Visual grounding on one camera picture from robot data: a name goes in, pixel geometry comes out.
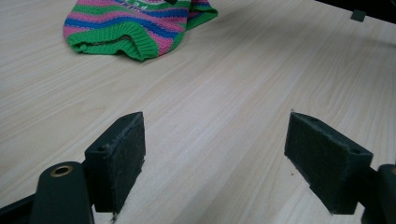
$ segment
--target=green sock cuff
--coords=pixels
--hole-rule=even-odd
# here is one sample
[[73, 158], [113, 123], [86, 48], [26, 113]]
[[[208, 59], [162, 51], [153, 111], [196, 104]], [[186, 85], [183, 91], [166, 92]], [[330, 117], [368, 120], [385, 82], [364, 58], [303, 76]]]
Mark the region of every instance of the green sock cuff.
[[67, 38], [67, 43], [75, 51], [88, 54], [115, 54], [122, 50], [139, 61], [158, 57], [159, 54], [157, 43], [145, 28], [132, 21], [75, 33]]

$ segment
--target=striped sock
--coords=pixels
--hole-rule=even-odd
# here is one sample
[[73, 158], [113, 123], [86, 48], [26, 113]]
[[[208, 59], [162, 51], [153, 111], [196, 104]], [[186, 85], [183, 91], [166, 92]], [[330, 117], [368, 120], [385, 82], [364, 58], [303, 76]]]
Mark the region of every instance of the striped sock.
[[125, 52], [143, 61], [173, 50], [184, 32], [217, 17], [207, 0], [78, 0], [64, 22], [72, 49], [89, 54]]

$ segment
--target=wooden table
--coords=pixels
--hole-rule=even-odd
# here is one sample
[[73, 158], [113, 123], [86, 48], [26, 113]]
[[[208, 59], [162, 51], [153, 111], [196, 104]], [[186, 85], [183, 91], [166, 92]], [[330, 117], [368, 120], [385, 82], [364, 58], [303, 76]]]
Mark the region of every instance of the wooden table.
[[[283, 155], [290, 111], [396, 158], [396, 25], [312, 0], [212, 0], [219, 16], [140, 63], [77, 54], [76, 2], [0, 2], [0, 207], [83, 161], [143, 111], [147, 156], [117, 223], [360, 223], [332, 216]], [[111, 215], [94, 214], [96, 223]]]

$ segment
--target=black object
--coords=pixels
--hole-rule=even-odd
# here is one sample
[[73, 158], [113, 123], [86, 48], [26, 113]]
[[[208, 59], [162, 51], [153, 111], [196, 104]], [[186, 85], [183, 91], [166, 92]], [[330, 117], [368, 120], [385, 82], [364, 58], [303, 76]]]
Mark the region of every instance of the black object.
[[[340, 7], [349, 11], [365, 12], [369, 17], [379, 19], [381, 21], [388, 21], [396, 23], [396, 0], [316, 0], [334, 7]], [[359, 17], [359, 15], [352, 16], [352, 19]]]
[[97, 212], [119, 213], [146, 155], [143, 113], [114, 122], [85, 151], [44, 171], [35, 195], [0, 209], [0, 223], [93, 223]]
[[350, 17], [350, 19], [352, 19], [353, 21], [363, 22], [365, 16], [366, 16], [366, 12], [363, 12], [363, 11], [360, 11], [358, 9], [355, 9], [353, 11], [352, 16]]
[[97, 212], [119, 213], [146, 154], [142, 114], [118, 119], [85, 151], [92, 203]]
[[93, 223], [81, 163], [59, 163], [41, 174], [30, 223]]
[[396, 223], [395, 165], [376, 172], [370, 151], [298, 113], [290, 114], [285, 155], [331, 213], [353, 214], [360, 202], [366, 208], [362, 223]]

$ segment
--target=textured gripper pad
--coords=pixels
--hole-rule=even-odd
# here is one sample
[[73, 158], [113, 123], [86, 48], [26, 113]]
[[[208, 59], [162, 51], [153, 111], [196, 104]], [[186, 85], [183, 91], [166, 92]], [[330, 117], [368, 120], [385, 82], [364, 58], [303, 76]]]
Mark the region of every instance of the textured gripper pad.
[[354, 213], [351, 177], [370, 167], [370, 151], [318, 119], [291, 113], [285, 155], [331, 213]]
[[146, 155], [143, 113], [114, 122], [85, 151], [91, 202], [97, 212], [119, 213]]

